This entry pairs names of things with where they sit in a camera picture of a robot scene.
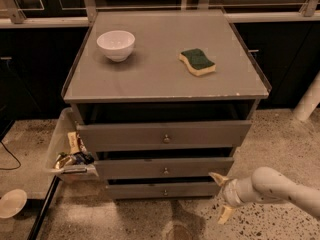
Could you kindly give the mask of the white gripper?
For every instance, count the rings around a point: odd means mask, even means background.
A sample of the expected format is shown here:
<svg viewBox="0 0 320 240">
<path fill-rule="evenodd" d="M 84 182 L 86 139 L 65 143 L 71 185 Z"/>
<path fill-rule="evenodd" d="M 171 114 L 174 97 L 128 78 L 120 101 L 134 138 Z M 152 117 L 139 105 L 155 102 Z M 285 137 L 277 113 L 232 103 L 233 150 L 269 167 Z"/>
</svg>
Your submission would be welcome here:
<svg viewBox="0 0 320 240">
<path fill-rule="evenodd" d="M 218 218 L 220 225 L 225 224 L 235 212 L 234 208 L 241 207 L 243 205 L 237 193 L 237 180 L 229 179 L 227 176 L 210 172 L 209 176 L 216 182 L 216 184 L 222 187 L 222 196 L 227 205 L 223 205 Z"/>
</svg>

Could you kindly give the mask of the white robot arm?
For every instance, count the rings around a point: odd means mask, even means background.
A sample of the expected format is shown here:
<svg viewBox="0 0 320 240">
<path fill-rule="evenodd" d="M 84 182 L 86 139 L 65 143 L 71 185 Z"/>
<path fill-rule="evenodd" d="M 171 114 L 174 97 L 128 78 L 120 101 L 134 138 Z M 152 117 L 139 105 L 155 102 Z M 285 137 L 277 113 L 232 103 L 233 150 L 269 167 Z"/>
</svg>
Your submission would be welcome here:
<svg viewBox="0 0 320 240">
<path fill-rule="evenodd" d="M 209 175 L 221 188 L 224 199 L 219 224 L 225 224 L 237 208 L 249 203 L 290 202 L 320 220 L 320 191 L 297 184 L 275 169 L 259 167 L 242 179 L 231 179 L 215 172 Z"/>
</svg>

